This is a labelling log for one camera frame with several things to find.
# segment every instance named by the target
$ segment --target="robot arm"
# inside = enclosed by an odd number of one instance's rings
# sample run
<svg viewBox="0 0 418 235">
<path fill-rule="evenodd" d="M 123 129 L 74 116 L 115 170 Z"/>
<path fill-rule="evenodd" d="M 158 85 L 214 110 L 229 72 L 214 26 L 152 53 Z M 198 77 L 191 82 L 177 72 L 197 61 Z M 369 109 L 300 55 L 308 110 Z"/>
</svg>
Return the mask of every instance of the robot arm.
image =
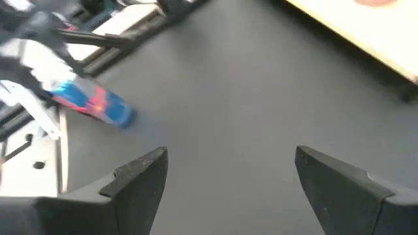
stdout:
<svg viewBox="0 0 418 235">
<path fill-rule="evenodd" d="M 0 30 L 13 32 L 19 25 L 30 18 L 29 12 L 21 12 L 0 0 Z"/>
</svg>

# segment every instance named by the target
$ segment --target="metal rod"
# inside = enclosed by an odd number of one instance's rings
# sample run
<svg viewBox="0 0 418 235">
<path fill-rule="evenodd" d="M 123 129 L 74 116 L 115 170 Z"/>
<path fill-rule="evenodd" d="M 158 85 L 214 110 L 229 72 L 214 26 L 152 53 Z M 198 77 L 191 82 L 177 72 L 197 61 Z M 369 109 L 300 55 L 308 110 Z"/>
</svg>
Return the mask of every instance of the metal rod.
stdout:
<svg viewBox="0 0 418 235">
<path fill-rule="evenodd" d="M 97 35 L 95 33 L 86 33 L 79 31 L 68 31 L 58 29 L 58 33 L 62 36 L 66 43 L 85 44 L 100 47 L 116 47 L 121 48 L 132 43 L 132 39 L 119 35 Z"/>
<path fill-rule="evenodd" d="M 29 148 L 32 145 L 30 141 L 27 141 L 22 146 L 15 149 L 13 152 L 9 153 L 5 156 L 5 159 L 3 160 L 3 163 L 7 162 L 8 160 L 12 159 L 13 157 L 17 156 L 19 153 L 23 152 L 25 149 Z"/>
<path fill-rule="evenodd" d="M 68 149 L 68 132 L 67 117 L 65 109 L 56 107 L 56 115 L 59 120 L 59 128 L 62 131 L 61 138 L 55 141 L 56 144 L 56 178 L 57 178 L 57 195 L 67 192 L 68 171 L 69 171 L 69 149 Z"/>
<path fill-rule="evenodd" d="M 6 125 L 0 127 L 0 141 L 6 140 L 13 133 L 26 126 L 33 117 L 28 112 L 22 112 L 16 116 L 16 119 L 8 122 Z"/>
<path fill-rule="evenodd" d="M 5 141 L 3 141 L 2 143 L 0 143 L 1 146 L 1 150 L 0 150 L 0 164 L 4 162 L 5 157 L 6 157 L 6 153 L 7 153 L 7 144 L 8 144 L 8 139 L 5 139 Z"/>
<path fill-rule="evenodd" d="M 8 110 L 5 115 L 0 117 L 0 127 L 12 121 L 16 116 L 20 115 L 23 111 L 25 111 L 25 109 L 19 104 L 10 108 L 10 110 Z"/>
</svg>

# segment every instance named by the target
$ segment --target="wooden surface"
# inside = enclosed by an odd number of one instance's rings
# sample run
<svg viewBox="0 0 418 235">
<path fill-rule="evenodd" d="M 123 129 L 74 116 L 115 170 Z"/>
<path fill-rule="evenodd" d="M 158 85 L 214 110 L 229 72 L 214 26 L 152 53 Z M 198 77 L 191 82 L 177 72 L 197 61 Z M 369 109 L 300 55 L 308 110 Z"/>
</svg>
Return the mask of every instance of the wooden surface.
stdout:
<svg viewBox="0 0 418 235">
<path fill-rule="evenodd" d="M 358 3 L 362 0 L 286 1 L 418 83 L 417 0 L 376 7 Z"/>
</svg>

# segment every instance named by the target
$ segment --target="gray table surface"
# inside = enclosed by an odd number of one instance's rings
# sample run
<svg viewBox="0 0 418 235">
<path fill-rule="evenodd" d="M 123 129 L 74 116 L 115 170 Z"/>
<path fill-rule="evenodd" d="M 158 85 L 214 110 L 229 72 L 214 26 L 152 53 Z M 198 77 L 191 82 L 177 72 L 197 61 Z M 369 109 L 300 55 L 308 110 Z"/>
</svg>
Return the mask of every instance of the gray table surface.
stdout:
<svg viewBox="0 0 418 235">
<path fill-rule="evenodd" d="M 167 146 L 152 234 L 322 234 L 299 144 L 418 188 L 418 109 L 367 67 L 266 1 L 212 1 L 100 77 L 133 127 L 70 112 L 69 189 Z"/>
</svg>

